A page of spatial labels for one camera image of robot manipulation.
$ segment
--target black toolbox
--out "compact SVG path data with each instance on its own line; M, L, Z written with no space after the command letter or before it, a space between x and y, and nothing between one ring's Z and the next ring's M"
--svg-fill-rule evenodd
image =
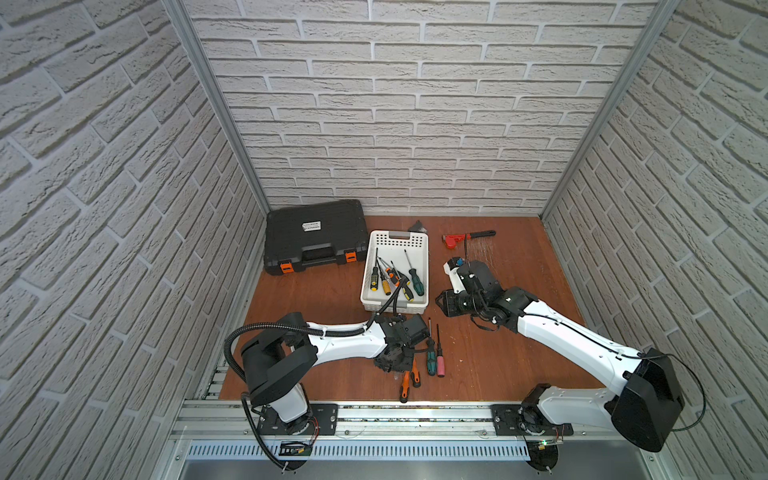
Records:
M367 252L368 227L360 200L282 208L266 216L264 270L269 275L365 261Z

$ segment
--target brick wall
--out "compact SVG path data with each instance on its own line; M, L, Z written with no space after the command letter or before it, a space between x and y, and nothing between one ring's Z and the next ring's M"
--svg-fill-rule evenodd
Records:
M270 203L541 208L653 2L185 0Z
M0 478L147 478L262 216L160 2L0 26Z
M667 441L688 477L768 473L766 15L684 0L546 223L593 328L703 382Z

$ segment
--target robotic arm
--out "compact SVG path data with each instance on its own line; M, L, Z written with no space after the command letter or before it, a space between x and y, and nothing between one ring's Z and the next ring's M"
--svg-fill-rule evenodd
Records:
M543 425L581 423L614 428L627 440L659 452L685 403L670 359L612 342L553 310L518 287L504 290L482 262L454 257L444 265L452 288L435 299L446 316L470 314L539 341L587 370L604 389L536 386L520 408L525 430L537 435ZM264 329L241 349L243 368L231 345L249 329ZM416 346L429 337L420 315L374 314L367 323L320 325L289 313L277 323L253 324L227 338L224 354L246 382L252 406L270 405L288 432L298 432L312 417L299 384L315 365L363 357L386 372L408 372ZM290 348L286 354L283 344Z

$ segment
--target wooden table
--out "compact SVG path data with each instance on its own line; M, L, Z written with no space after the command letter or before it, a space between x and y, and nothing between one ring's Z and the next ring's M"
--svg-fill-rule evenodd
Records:
M367 217L371 230L407 230L416 217ZM426 355L416 356L422 386L411 389L411 400L498 401L522 400L540 382L562 388L597 388L601 384L582 368L534 340L502 328L480 330L468 316L445 318L435 297L450 288L442 264L464 256L464 246L449 250L445 233L496 230L491 238L470 240L469 256L486 262L504 288L520 286L539 296L558 312L584 323L562 268L538 218L422 217L429 235L429 306L423 317L440 325L445 378L426 374ZM261 274L245 323L275 322L290 312L301 312L308 322L357 323L370 317L360 303L364 262L324 265L285 276ZM240 347L258 332L240 337ZM402 374L384 373L371 359L346 359L314 367L302 380L312 400L395 400ZM237 400L243 382L229 371L220 399Z

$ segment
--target white plastic basket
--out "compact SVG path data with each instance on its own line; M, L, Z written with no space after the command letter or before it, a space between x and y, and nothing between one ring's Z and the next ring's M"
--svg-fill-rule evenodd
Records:
M410 278L409 270L411 267L408 265L405 252L405 250L408 250L411 264L416 268L419 279L424 283L424 295L416 295L413 281L411 281L409 287L413 292L413 301L409 302L406 300L401 291L397 298L397 312L424 313L429 304L429 238L427 234L390 230L374 230L371 232L368 242L366 272L362 276L362 289L360 290L360 301L369 312L377 311L389 300L389 296L384 294L384 289L381 287L382 282L386 278L386 272L379 272L379 288L375 292L370 288L371 272L376 262L376 248L379 249L379 259L394 262L395 268ZM394 292L395 287L392 284L390 286ZM392 312L391 304L386 311Z

